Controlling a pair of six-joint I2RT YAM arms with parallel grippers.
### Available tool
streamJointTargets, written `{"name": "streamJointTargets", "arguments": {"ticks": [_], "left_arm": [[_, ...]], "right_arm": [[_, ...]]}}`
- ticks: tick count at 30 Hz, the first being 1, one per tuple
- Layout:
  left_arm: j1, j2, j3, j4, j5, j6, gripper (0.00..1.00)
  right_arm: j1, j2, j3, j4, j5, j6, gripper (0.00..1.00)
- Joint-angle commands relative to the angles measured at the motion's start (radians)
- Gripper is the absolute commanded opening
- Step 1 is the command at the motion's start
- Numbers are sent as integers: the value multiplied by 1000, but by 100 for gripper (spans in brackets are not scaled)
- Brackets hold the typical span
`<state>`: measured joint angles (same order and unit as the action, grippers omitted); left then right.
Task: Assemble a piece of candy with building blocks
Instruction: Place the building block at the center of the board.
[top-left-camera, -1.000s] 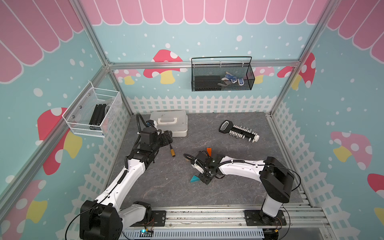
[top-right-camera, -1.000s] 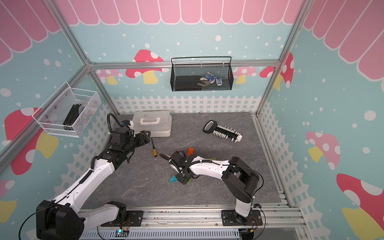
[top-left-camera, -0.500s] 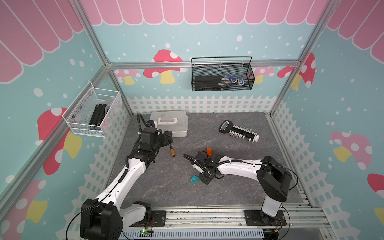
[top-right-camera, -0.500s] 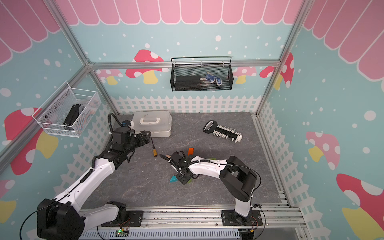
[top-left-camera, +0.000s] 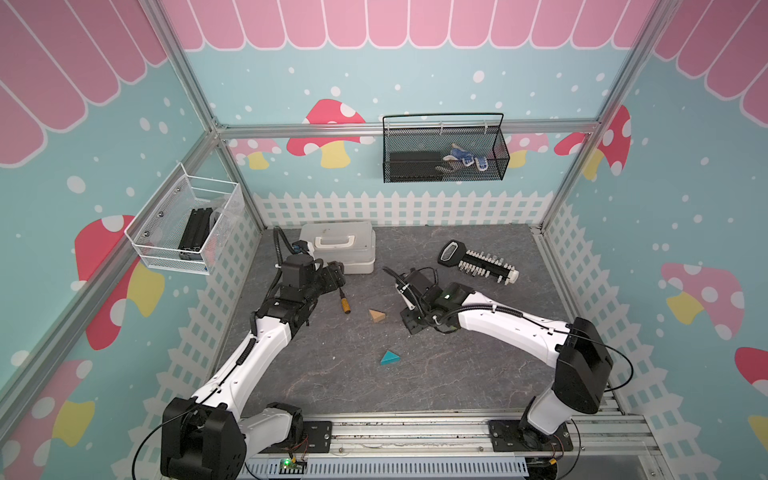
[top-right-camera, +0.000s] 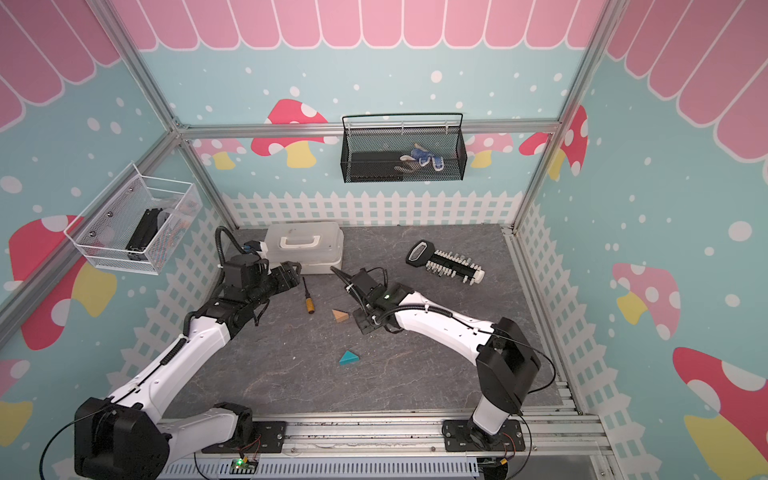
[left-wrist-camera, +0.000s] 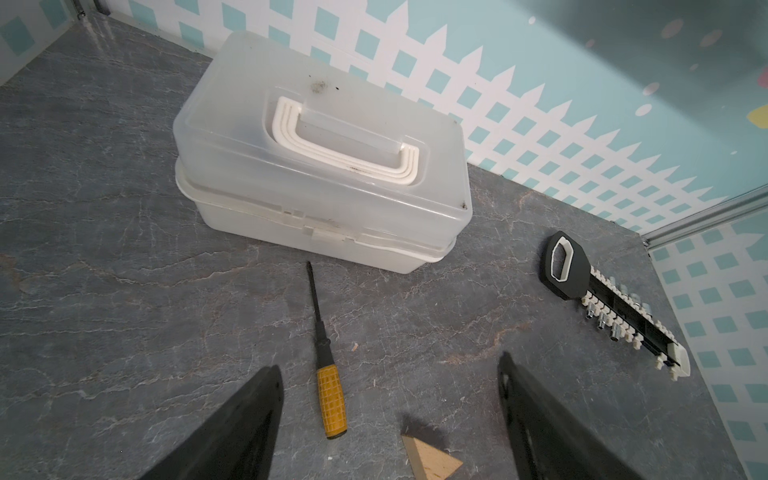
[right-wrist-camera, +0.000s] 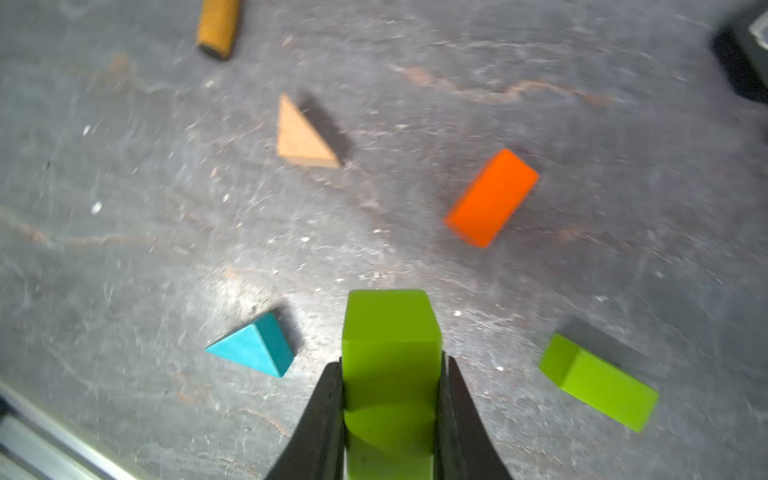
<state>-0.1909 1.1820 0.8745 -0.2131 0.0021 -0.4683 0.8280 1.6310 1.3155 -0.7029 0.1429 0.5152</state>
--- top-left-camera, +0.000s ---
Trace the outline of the natural wooden triangle block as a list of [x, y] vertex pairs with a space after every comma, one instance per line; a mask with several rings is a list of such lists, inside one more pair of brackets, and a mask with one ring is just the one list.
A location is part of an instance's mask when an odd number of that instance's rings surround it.
[[387, 318], [387, 314], [385, 312], [377, 310], [370, 310], [369, 314], [374, 323], [380, 323]]

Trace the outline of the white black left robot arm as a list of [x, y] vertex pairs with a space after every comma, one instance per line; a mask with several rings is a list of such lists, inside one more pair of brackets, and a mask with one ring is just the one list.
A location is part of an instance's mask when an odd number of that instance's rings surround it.
[[343, 287], [339, 262], [304, 254], [284, 261], [278, 283], [223, 366], [194, 394], [165, 407], [159, 469], [171, 479], [235, 479], [246, 461], [269, 448], [288, 453], [307, 442], [300, 408], [273, 402], [245, 418], [251, 393], [278, 354], [307, 324], [319, 298]]

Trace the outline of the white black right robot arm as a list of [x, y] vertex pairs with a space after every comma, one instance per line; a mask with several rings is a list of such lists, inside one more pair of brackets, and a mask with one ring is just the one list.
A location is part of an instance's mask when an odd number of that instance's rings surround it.
[[584, 318], [563, 322], [503, 305], [465, 285], [397, 287], [407, 308], [403, 323], [411, 333], [433, 328], [441, 333], [464, 329], [482, 333], [527, 352], [554, 370], [553, 380], [528, 403], [518, 421], [518, 437], [527, 449], [558, 442], [558, 433], [576, 414], [598, 412], [614, 362], [595, 326]]

